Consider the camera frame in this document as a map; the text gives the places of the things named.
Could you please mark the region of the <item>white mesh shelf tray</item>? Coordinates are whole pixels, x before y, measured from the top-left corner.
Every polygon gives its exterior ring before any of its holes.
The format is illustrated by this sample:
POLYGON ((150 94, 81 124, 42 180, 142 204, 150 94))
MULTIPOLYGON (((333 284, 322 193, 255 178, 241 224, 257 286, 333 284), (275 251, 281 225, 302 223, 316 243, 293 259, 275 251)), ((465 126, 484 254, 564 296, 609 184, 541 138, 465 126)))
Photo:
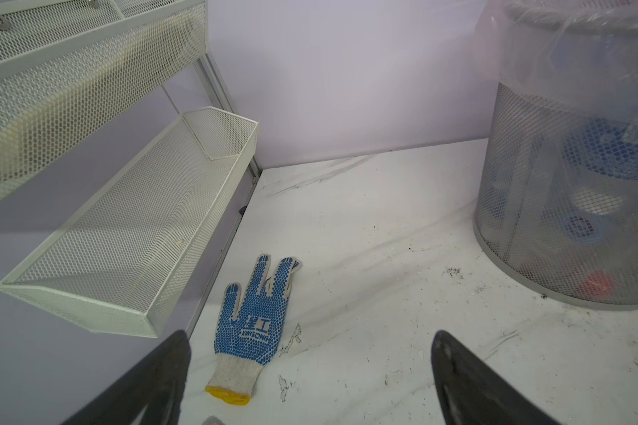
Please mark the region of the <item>white mesh shelf tray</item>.
POLYGON ((182 113, 0 282, 94 333, 157 338, 257 145, 259 125, 182 113))
POLYGON ((197 58, 204 1, 0 1, 0 202, 197 58))

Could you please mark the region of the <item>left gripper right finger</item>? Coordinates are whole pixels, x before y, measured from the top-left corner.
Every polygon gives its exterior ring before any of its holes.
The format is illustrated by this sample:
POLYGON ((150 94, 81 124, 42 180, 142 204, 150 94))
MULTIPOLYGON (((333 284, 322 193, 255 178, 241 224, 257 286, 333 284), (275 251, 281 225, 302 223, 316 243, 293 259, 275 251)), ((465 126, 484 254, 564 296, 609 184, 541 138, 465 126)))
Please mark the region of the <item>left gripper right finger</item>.
POLYGON ((445 423, 556 423, 447 331, 432 340, 431 364, 445 423))

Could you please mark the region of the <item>red label bottle red cap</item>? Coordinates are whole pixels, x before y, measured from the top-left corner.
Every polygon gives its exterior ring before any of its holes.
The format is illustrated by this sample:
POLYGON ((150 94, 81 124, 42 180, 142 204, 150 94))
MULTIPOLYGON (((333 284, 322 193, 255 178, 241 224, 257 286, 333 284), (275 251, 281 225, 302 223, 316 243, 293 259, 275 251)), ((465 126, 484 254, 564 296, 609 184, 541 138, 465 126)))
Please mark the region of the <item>red label bottle red cap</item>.
POLYGON ((615 289, 615 281, 604 271, 593 272, 578 289, 578 295, 583 299, 607 299, 615 289))

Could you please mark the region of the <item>grey mesh waste bin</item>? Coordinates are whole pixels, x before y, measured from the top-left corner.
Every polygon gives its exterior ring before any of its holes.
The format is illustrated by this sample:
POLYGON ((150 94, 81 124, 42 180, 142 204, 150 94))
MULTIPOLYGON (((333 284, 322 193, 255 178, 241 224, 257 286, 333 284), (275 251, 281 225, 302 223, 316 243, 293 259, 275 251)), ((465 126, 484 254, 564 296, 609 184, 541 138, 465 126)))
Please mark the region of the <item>grey mesh waste bin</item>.
POLYGON ((546 297, 638 309, 638 125, 560 110, 498 84, 473 229, 502 271, 546 297), (607 299, 578 295, 595 271, 607 299))

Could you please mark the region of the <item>white mesh lower shelf tray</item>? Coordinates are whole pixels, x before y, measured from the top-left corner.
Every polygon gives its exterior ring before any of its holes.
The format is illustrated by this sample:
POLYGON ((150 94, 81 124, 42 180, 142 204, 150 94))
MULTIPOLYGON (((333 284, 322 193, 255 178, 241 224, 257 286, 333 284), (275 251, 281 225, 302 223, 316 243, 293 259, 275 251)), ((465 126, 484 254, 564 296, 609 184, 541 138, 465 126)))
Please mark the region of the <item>white mesh lower shelf tray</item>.
POLYGON ((182 113, 0 282, 94 333, 157 338, 257 145, 259 125, 182 113))

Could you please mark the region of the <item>clear plastic bin liner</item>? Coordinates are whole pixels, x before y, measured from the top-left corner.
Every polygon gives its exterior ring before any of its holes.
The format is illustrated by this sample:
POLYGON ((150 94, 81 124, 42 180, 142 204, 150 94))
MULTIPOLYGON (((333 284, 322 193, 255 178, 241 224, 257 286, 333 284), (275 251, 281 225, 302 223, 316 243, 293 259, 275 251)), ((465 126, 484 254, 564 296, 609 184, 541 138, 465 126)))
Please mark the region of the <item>clear plastic bin liner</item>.
POLYGON ((638 125, 638 1, 489 1, 478 72, 527 100, 638 125))

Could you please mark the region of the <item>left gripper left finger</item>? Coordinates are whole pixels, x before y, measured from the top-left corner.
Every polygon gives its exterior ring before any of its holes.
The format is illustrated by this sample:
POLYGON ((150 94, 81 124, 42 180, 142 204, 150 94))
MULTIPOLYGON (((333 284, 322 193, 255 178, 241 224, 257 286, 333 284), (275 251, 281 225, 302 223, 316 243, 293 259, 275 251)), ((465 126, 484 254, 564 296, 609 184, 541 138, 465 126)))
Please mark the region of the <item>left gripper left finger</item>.
POLYGON ((178 330, 66 424, 177 424, 191 347, 178 330))

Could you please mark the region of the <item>white mesh upper shelf tray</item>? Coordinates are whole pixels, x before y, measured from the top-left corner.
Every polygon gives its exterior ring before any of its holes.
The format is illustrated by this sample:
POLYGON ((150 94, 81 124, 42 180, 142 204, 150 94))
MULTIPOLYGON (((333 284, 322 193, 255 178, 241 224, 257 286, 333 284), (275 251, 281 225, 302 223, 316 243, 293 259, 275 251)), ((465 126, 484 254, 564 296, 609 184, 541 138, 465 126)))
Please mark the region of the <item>white mesh upper shelf tray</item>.
POLYGON ((204 1, 0 1, 0 202, 197 58, 204 1))

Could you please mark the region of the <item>blue dotted work glove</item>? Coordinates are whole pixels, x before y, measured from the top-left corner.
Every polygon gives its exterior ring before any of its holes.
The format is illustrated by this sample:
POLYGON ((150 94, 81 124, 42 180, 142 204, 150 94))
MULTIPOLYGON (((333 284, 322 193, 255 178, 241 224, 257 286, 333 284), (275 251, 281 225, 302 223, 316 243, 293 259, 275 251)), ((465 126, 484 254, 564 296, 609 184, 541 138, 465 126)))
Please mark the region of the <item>blue dotted work glove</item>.
POLYGON ((260 255, 248 284, 232 283, 224 292, 214 338, 216 369, 205 391, 229 405, 250 402, 260 373, 278 351, 292 275, 302 263, 287 257, 274 271, 271 265, 271 256, 260 255))

